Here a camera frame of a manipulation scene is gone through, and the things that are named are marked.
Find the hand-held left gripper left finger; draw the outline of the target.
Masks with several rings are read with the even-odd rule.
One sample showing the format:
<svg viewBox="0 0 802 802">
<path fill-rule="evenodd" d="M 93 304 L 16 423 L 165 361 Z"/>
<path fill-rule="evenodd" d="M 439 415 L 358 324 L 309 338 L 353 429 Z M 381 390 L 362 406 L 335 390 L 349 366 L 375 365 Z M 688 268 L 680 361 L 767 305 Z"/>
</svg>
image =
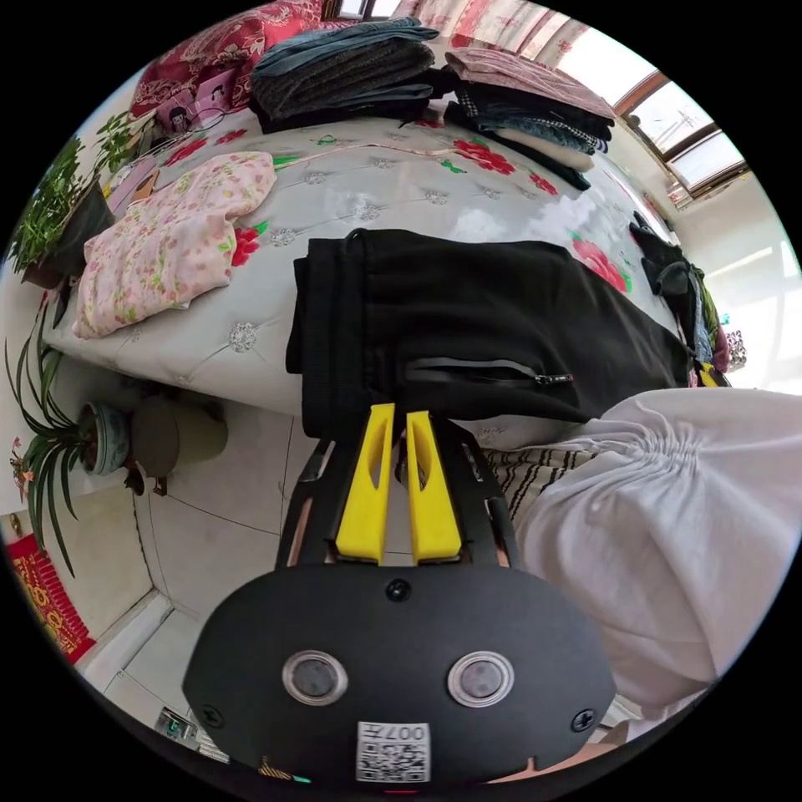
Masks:
<svg viewBox="0 0 802 802">
<path fill-rule="evenodd" d="M 393 404 L 372 406 L 360 435 L 335 539 L 338 554 L 343 559 L 381 561 L 383 558 L 394 415 Z"/>
</svg>

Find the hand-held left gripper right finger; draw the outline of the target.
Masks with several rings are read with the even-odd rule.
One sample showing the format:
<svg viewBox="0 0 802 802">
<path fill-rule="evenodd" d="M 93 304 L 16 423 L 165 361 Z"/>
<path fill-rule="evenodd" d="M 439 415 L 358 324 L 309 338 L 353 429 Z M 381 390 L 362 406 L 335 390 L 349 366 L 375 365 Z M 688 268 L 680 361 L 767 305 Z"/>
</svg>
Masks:
<svg viewBox="0 0 802 802">
<path fill-rule="evenodd" d="M 428 413 L 407 414 L 406 445 L 414 562 L 454 561 L 461 552 L 461 536 Z"/>
</svg>

